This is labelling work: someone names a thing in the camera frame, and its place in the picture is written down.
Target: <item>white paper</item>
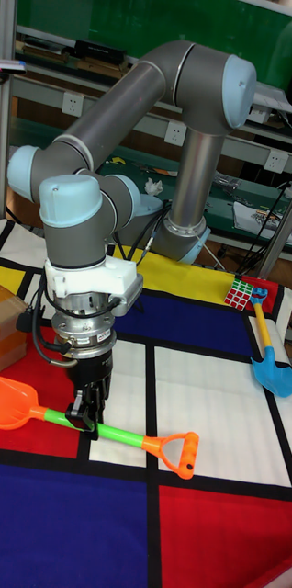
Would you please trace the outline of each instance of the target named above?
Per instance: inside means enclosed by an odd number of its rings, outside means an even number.
[[[272,110],[284,110],[284,112],[292,114],[292,105],[289,104],[284,90],[261,82],[256,84],[253,104],[271,108]]]
[[[236,229],[241,229],[242,231],[252,232],[253,234],[257,235],[261,229],[262,222],[257,222],[254,215],[257,214],[256,209],[249,208],[248,206],[244,206],[240,202],[234,202],[233,204],[233,216],[234,216],[234,226]],[[275,234],[275,229],[271,230],[268,228],[264,228],[261,236],[265,239],[271,239]],[[288,245],[292,245],[292,232],[290,233],[286,243]]]

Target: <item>table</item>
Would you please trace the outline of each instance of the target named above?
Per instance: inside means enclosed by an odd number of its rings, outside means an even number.
[[[0,221],[0,283],[26,301],[45,255],[42,239]],[[116,321],[106,422],[148,435],[195,430],[196,475],[182,481],[135,447],[39,421],[0,431],[0,586],[288,588],[292,396],[276,399],[253,378],[253,310],[223,304],[233,275],[155,254],[140,271],[144,314]],[[262,284],[276,359],[286,364],[292,296]],[[35,386],[45,406],[71,401],[62,370],[30,341],[2,375]]]

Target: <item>rubik's cube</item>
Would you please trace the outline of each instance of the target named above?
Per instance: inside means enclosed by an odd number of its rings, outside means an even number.
[[[235,279],[224,302],[230,304],[234,309],[238,309],[238,311],[243,311],[252,296],[252,292],[253,286],[251,284]]]

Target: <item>electrical outlet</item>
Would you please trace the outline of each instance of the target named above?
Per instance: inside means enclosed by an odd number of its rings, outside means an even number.
[[[70,114],[72,117],[80,117],[83,110],[83,94],[73,94],[73,92],[64,92],[62,101],[62,112]]]
[[[185,135],[185,124],[183,122],[176,122],[175,120],[171,120],[165,133],[164,142],[182,147],[185,140]]]
[[[275,174],[282,174],[288,161],[288,153],[285,151],[270,151],[269,156],[264,164],[264,169]]]

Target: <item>green shovel handle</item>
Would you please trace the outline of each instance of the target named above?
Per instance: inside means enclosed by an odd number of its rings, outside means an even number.
[[[75,429],[76,431],[83,431],[83,429],[77,429],[74,427],[73,424],[66,419],[64,413],[53,411],[51,408],[48,408],[45,412],[44,421],[47,421],[48,423],[60,424],[61,426],[67,426],[68,428]],[[104,437],[105,439],[111,439],[112,441],[118,441],[119,443],[125,443],[126,445],[141,447],[143,441],[142,435],[130,433],[129,431],[123,431],[123,429],[117,429],[114,426],[108,426],[107,424],[101,423],[98,423],[97,428],[99,436]]]

